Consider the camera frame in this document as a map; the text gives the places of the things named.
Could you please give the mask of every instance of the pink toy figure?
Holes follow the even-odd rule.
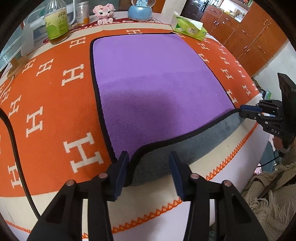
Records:
[[[102,6],[102,5],[95,6],[93,9],[93,13],[97,18],[99,18],[98,25],[112,23],[113,22],[112,17],[114,16],[114,11],[115,11],[115,8],[111,3],[108,3],[106,6]]]

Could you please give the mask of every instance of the bottle label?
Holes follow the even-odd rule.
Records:
[[[56,39],[69,31],[67,9],[61,8],[44,17],[48,39]]]

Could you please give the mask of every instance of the tin can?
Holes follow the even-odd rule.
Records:
[[[77,26],[89,24],[89,2],[81,2],[76,5]]]

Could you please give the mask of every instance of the tissue box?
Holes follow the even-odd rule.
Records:
[[[207,34],[207,30],[202,26],[202,22],[179,16],[176,12],[170,25],[174,32],[187,35],[199,41],[202,41]]]

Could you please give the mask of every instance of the glass bottle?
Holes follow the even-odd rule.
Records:
[[[67,5],[63,0],[49,0],[44,11],[44,21],[51,44],[58,44],[69,37]]]

